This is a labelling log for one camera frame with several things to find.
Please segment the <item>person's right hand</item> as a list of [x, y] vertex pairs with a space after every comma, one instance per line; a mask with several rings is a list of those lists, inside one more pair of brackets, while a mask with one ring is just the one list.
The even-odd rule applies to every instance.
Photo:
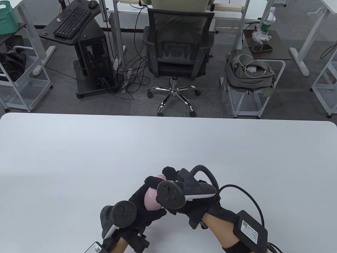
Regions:
[[238, 222], [237, 214], [220, 206], [218, 184], [205, 166], [197, 165], [191, 171], [165, 167], [162, 174], [166, 179], [157, 187], [157, 203], [174, 215], [187, 215], [193, 229], [206, 213], [233, 224]]

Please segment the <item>person's left hand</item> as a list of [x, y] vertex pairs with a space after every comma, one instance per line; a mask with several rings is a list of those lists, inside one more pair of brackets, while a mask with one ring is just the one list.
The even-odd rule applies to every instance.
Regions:
[[100, 212], [102, 247], [107, 252], [124, 252], [130, 246], [134, 252], [142, 253], [149, 246], [144, 231], [155, 220], [167, 214], [164, 208], [147, 210], [145, 195], [148, 189], [157, 189], [161, 177], [148, 176], [144, 184], [128, 201], [114, 206], [105, 206]]

